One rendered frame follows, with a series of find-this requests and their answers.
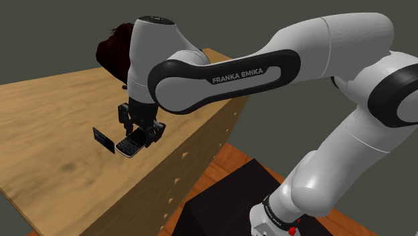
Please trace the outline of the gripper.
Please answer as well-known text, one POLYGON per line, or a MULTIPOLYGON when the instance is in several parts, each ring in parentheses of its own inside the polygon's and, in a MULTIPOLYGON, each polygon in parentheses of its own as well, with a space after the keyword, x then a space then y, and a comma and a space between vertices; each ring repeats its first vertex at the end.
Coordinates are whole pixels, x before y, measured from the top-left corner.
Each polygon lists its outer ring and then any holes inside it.
POLYGON ((125 135, 133 132, 133 124, 136 124, 145 130, 145 147, 148 148, 153 142, 159 141, 166 125, 156 121, 158 106, 155 103, 142 103, 129 97, 128 103, 122 103, 118 106, 119 123, 125 128, 125 135))

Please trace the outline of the dark red furry object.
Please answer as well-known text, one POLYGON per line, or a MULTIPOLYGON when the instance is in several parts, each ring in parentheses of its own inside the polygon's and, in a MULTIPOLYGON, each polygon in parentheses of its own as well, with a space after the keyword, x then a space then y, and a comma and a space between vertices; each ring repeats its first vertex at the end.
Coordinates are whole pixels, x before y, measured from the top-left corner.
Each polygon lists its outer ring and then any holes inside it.
POLYGON ((96 49, 96 61, 124 84, 131 65, 129 50, 133 26, 132 23, 123 23, 112 29, 109 38, 100 42, 96 49))

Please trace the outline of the light wooden chest of drawers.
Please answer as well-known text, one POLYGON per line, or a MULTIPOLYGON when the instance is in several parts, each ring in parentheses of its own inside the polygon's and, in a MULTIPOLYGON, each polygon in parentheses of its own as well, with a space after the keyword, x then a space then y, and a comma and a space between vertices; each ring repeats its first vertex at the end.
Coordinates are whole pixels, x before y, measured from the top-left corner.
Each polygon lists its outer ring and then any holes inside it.
POLYGON ((246 99, 159 111, 162 138, 132 158, 122 84, 94 68, 0 85, 0 193, 39 236, 158 236, 226 143, 246 99))

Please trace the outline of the black keypad mobile phone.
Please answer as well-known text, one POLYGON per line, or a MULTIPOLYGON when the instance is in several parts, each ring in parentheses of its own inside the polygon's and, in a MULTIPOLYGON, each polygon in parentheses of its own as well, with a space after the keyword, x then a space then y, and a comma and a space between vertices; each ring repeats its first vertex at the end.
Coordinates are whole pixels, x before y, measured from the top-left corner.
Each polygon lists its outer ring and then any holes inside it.
POLYGON ((132 158, 139 150, 145 146, 146 135, 143 130, 138 127, 135 131, 130 133, 124 139, 122 139, 115 149, 127 158, 132 158))

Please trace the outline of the dark blue flat card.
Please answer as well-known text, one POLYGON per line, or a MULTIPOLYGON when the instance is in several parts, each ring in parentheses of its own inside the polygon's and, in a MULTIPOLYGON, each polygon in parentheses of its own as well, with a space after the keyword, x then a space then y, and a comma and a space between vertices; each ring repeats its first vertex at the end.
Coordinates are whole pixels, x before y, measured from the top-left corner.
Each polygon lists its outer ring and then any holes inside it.
POLYGON ((115 144, 107 136, 101 133, 95 127, 92 128, 94 139, 97 140, 101 145, 108 149, 111 153, 115 154, 115 144))

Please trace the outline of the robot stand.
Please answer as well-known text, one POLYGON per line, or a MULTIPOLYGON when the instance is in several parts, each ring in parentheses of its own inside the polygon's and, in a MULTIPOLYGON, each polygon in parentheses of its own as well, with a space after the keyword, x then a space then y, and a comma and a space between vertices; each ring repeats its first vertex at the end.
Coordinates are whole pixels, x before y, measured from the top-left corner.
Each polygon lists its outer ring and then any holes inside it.
POLYGON ((172 236, 333 236, 295 210, 288 183, 251 160, 190 199, 172 236))

